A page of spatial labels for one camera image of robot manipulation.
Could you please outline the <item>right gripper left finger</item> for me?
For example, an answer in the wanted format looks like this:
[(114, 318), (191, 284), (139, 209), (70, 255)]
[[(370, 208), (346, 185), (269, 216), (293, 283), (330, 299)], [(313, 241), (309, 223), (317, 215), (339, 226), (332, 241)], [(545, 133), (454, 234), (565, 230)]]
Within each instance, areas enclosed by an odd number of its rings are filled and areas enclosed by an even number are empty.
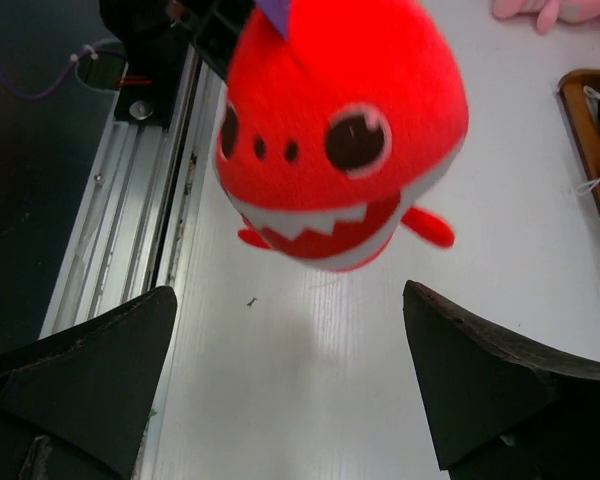
[(129, 479), (171, 341), (157, 287), (0, 355), (0, 479)]

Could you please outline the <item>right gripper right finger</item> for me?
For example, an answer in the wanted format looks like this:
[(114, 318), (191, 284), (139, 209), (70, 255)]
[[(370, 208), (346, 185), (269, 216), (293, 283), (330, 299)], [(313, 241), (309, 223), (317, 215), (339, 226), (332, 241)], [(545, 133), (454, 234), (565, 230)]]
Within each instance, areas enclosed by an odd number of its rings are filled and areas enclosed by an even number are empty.
[(438, 465), (450, 478), (600, 479), (600, 362), (414, 281), (403, 316)]

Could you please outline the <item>red fish plush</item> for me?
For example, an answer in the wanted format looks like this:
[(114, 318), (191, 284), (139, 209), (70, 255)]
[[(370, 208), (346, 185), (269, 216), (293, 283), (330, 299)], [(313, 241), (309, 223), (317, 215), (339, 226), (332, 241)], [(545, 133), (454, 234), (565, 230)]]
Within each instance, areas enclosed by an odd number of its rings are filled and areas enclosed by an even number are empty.
[(215, 170), (239, 238), (330, 272), (399, 227), (439, 248), (418, 199), (469, 126), (454, 55), (415, 1), (259, 1), (234, 50)]

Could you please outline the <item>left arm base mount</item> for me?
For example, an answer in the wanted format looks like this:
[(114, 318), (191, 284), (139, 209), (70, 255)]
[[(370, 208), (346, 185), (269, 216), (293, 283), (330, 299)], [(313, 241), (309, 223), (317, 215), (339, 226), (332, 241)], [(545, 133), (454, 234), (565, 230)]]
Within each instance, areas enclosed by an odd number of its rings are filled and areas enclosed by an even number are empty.
[(253, 8), (250, 0), (101, 1), (100, 17), (127, 57), (115, 119), (168, 127), (188, 52), (226, 79)]

